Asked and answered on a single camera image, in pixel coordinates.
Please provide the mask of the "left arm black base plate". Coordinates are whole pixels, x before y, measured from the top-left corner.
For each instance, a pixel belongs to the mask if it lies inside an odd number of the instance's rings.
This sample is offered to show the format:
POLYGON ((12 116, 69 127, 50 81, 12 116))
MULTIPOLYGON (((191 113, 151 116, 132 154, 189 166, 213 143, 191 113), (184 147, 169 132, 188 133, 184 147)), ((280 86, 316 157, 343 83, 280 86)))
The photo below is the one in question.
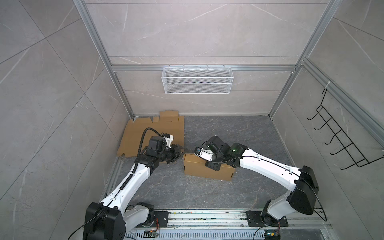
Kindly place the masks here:
POLYGON ((169 212, 167 211, 155 211, 154 217, 147 224, 142 224, 145 228, 166 228, 169 221, 169 212))

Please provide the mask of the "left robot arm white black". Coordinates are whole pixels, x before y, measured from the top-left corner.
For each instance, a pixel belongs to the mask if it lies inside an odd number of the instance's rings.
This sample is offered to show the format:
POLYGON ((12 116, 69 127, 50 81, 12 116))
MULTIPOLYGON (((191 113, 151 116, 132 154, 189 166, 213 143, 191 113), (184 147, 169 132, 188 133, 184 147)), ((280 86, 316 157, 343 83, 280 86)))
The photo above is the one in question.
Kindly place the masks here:
POLYGON ((156 222, 153 205, 139 202, 130 208, 129 203, 161 162, 169 164, 181 157, 180 147, 172 144, 173 139, 169 134, 151 137, 149 145, 139 149, 135 164, 122 182, 100 203, 89 205, 84 240, 122 240, 135 227, 150 227, 156 222))

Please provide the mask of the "aluminium frame profiles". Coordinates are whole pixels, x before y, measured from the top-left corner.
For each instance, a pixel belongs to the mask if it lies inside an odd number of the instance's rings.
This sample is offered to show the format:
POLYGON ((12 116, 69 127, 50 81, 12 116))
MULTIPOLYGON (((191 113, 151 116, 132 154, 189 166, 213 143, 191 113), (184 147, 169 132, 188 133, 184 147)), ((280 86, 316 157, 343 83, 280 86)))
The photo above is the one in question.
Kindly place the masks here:
POLYGON ((115 88, 119 96, 123 100, 123 104, 130 117, 134 116, 132 107, 124 93, 123 87, 118 80, 116 72, 127 71, 162 71, 164 68, 173 69, 203 69, 211 70, 218 68, 230 68, 233 71, 288 71, 290 75, 284 84, 281 93, 278 95, 277 100, 273 104, 269 117, 274 117, 278 108, 282 104, 294 81, 299 76, 301 70, 306 69, 333 97, 356 119, 356 121, 364 127, 364 129, 382 146, 384 144, 384 126, 374 118, 367 110, 365 110, 350 94, 348 94, 339 84, 334 82, 328 77, 318 66, 316 66, 309 58, 312 51, 315 49, 316 44, 319 42, 321 36, 325 32, 331 18, 336 13, 341 5, 341 1, 330 1, 320 18, 314 33, 311 35, 308 43, 306 44, 298 61, 294 65, 273 64, 273 65, 113 65, 110 57, 102 43, 101 37, 97 28, 92 20, 90 12, 84 1, 75 1, 77 8, 85 27, 100 55, 103 63, 106 66, 109 76, 112 78, 115 88))

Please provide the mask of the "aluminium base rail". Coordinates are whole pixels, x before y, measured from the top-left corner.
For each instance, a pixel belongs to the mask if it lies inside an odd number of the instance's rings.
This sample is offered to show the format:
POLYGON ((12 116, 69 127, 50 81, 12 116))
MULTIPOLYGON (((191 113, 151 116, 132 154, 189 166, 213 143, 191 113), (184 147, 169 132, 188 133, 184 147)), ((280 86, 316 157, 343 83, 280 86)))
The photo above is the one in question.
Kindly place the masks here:
POLYGON ((331 224, 315 214, 292 213, 288 227, 249 227, 243 209, 158 210, 169 212, 166 228, 138 226, 126 240, 336 240, 331 224))

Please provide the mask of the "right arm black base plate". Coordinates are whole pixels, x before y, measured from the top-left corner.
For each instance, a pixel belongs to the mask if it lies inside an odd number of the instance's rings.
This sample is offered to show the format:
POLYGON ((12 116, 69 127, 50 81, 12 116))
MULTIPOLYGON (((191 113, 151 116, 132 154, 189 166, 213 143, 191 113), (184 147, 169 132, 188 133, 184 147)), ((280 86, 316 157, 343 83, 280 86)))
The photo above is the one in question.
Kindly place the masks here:
POLYGON ((286 217, 280 220, 275 220, 270 217, 262 217, 262 211, 246 211, 246 220, 249 227, 288 227, 286 217))

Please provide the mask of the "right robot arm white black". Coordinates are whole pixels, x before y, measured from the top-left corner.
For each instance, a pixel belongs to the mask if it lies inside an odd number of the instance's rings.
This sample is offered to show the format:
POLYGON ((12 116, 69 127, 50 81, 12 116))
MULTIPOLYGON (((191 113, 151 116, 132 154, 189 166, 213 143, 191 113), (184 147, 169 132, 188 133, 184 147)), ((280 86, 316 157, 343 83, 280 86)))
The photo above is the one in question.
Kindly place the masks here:
POLYGON ((260 218, 264 225, 273 226, 286 215, 299 212, 312 215, 318 203, 319 185, 313 169, 288 166, 258 154, 249 147, 234 143, 229 146, 218 136, 211 137, 195 155, 205 160, 206 167, 218 171, 221 165, 244 168, 261 174, 287 189, 277 199, 267 201, 260 218))

